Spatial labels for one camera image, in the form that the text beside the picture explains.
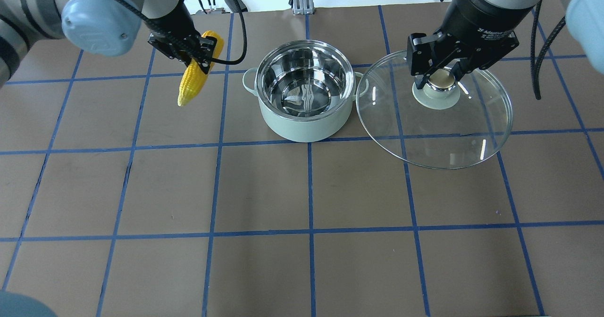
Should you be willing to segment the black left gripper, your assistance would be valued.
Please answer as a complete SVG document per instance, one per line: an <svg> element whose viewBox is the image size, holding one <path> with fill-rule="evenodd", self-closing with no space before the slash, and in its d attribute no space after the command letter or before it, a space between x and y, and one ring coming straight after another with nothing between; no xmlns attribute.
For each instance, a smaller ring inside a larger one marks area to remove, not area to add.
<svg viewBox="0 0 604 317"><path fill-rule="evenodd" d="M149 18L152 36L149 44L170 59L177 59L186 66L196 64L204 74L213 68L214 53L218 48L218 34L200 34L186 6L176 6L160 18Z"/></svg>

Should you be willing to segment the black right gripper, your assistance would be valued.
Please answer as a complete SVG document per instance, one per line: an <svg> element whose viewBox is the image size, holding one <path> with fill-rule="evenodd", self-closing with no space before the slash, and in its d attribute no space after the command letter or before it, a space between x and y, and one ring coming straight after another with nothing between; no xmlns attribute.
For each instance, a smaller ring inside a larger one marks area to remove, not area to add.
<svg viewBox="0 0 604 317"><path fill-rule="evenodd" d="M408 37L406 61L414 85L423 89L431 75L456 60L451 74L456 82L473 70L485 70L519 45L514 30L519 9L505 9L487 0L453 0L432 35Z"/></svg>

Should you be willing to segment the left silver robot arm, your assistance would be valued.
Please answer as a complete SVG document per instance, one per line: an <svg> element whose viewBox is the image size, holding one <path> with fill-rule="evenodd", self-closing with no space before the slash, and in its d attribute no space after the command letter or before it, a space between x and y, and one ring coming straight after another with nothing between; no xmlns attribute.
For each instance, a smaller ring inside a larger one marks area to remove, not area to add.
<svg viewBox="0 0 604 317"><path fill-rule="evenodd" d="M199 33L184 0L1 0L1 83L13 78L35 43L68 39L85 52L121 56L146 25L155 49L208 73L218 38Z"/></svg>

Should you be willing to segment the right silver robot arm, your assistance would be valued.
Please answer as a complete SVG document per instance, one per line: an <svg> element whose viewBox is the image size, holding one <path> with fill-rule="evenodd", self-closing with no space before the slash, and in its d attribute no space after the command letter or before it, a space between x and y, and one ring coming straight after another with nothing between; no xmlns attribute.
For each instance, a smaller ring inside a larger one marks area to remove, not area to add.
<svg viewBox="0 0 604 317"><path fill-rule="evenodd" d="M431 35L408 37L406 61L417 89L453 63L453 82L474 70L486 70L519 46L517 26L537 13L542 0L452 0ZM591 66L603 72L603 0L560 0L562 20Z"/></svg>

